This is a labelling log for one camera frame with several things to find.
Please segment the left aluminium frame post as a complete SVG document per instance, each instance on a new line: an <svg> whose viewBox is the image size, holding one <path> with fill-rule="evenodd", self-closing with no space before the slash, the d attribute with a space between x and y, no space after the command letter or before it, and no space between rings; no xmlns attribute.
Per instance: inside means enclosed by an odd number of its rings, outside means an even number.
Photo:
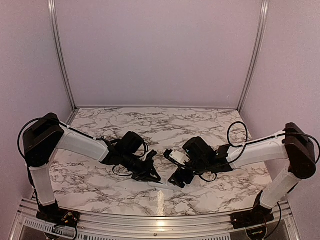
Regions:
<svg viewBox="0 0 320 240"><path fill-rule="evenodd" d="M77 110L76 102L72 93L72 88L67 72L67 67L64 59L62 42L60 38L59 32L59 24L58 24L58 16L57 16L57 9L56 9L56 1L55 0L48 0L48 10L50 15L50 22L53 34L53 41L55 45L55 51L57 54L58 65L60 68L61 76L63 85L65 87L67 99L70 105L71 110L74 112Z"/></svg>

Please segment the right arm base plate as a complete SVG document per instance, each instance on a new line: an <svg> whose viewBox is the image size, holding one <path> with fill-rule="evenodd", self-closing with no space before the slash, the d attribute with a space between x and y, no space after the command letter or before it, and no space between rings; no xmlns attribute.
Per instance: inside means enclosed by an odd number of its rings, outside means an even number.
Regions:
<svg viewBox="0 0 320 240"><path fill-rule="evenodd" d="M273 221L274 215L271 210L246 210L235 212L230 215L231 224L233 225L234 229L241 229L252 227L256 225L263 225L267 222Z"/></svg>

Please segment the front aluminium rail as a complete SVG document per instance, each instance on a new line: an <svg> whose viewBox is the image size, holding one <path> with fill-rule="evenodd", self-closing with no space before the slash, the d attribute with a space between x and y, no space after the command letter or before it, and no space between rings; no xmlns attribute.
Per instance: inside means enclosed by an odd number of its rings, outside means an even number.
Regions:
<svg viewBox="0 0 320 240"><path fill-rule="evenodd" d="M80 211L77 228L55 226L36 217L38 205L22 199L9 234L11 240L299 240L287 201L272 211L274 220L235 229L233 212L189 216L134 216Z"/></svg>

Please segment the right aluminium frame post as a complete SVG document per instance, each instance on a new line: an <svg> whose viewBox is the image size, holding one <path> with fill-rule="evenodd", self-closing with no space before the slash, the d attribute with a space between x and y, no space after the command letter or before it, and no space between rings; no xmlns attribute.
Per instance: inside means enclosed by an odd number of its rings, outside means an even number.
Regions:
<svg viewBox="0 0 320 240"><path fill-rule="evenodd" d="M250 87L251 87L251 84L254 79L254 74L255 74L257 63L258 63L259 55L260 55L260 52L262 49L264 35L265 35L265 31L266 31L269 5L270 5L269 0L262 0L261 1L260 14L259 14L256 37L255 37L254 46L253 46L253 52L251 55L246 78L245 78L242 92L241 92L241 95L240 95L240 98L238 101L238 105L237 105L237 111L239 113L241 113L241 111L243 110L243 108L245 106L245 102L248 97Z"/></svg>

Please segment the aluminium frame post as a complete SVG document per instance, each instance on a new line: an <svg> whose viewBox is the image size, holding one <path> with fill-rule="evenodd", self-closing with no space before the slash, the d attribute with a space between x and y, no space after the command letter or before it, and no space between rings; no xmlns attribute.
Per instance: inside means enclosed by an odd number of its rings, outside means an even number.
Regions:
<svg viewBox="0 0 320 240"><path fill-rule="evenodd" d="M70 105L71 110L74 112L77 110L76 102L72 93L72 88L67 72L67 67L64 59L62 42L60 38L59 32L59 24L58 24L58 16L57 16L57 9L56 9L56 1L55 0L48 0L48 10L50 15L50 22L53 34L53 41L55 45L55 51L57 54L58 65L60 68L61 76L63 85L65 87L67 99Z"/></svg>
<svg viewBox="0 0 320 240"><path fill-rule="evenodd" d="M256 37L255 37L254 46L253 46L253 52L251 55L246 78L245 78L242 92L241 92L241 95L240 95L240 98L238 101L238 105L237 105L237 111L239 113L241 113L241 111L243 110L243 108L245 106L245 102L248 97L250 87L251 87L251 84L254 79L254 74L255 74L257 63L258 63L259 55L260 55L260 52L262 49L264 35L265 35L265 31L266 31L269 5L270 5L269 0L262 0L261 1L260 14L259 14Z"/></svg>

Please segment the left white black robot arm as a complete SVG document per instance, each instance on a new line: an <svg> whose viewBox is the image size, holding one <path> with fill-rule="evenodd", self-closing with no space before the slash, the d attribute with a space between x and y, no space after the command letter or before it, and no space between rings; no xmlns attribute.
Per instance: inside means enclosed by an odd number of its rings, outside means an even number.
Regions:
<svg viewBox="0 0 320 240"><path fill-rule="evenodd" d="M30 182L35 190L39 211L53 223L63 219L55 198L49 168L56 150L88 157L103 165L122 166L135 181L161 181L154 167L154 150L149 150L141 136L128 131L121 139L96 138L61 122L52 112L26 123L17 137L17 147L25 160Z"/></svg>

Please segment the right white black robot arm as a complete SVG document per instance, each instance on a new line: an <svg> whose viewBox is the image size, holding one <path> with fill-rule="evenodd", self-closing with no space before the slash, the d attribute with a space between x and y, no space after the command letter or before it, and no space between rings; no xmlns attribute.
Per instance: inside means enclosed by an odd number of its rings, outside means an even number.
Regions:
<svg viewBox="0 0 320 240"><path fill-rule="evenodd" d="M217 175L260 162L287 160L284 169L256 197L254 208L247 214L252 224L258 224L301 180L316 173L320 153L315 147L319 146L316 138L290 122L273 135L238 145L229 142L217 150L201 137L193 137L183 145L184 152L167 149L164 157L178 167L168 181L180 188L189 185L194 176L205 173Z"/></svg>

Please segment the white remote control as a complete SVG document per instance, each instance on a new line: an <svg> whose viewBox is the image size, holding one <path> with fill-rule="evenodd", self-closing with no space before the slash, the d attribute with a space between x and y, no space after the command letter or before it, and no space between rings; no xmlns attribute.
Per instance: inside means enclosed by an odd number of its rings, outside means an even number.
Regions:
<svg viewBox="0 0 320 240"><path fill-rule="evenodd" d="M175 185L168 185L168 184L162 184L161 182L148 182L147 183L150 187L154 187L157 189L163 189L163 190L171 190L171 191L177 191L179 188Z"/></svg>

